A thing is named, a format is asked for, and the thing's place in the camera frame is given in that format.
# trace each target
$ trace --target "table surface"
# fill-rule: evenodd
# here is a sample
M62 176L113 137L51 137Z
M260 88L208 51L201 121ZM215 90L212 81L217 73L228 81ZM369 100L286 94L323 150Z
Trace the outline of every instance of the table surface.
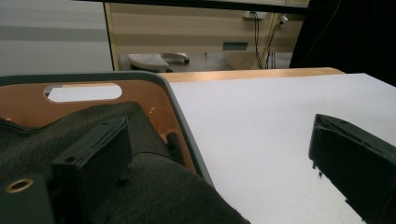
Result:
M396 146L394 87L331 68L164 76L216 189L251 223L362 223L312 169L313 122L344 119Z

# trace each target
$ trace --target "wooden countertop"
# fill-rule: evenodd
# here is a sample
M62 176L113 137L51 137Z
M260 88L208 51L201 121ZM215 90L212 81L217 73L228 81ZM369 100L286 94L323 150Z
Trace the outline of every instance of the wooden countertop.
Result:
M213 72L160 73L169 82L211 81L238 78L258 77L310 77L325 75L341 75L344 72L330 67L288 68L266 70L233 70Z

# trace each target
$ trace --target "wall socket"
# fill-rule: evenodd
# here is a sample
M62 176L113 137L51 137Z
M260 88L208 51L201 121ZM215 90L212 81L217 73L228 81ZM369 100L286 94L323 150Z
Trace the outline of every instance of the wall socket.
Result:
M254 19L255 18L255 16L254 16L254 14L253 14L253 12L256 12L257 13L257 17L259 18L259 20L263 20L263 19L265 19L265 16L267 15L267 13L266 12L259 12L259 11L245 11L244 12L244 18L247 18L247 19Z

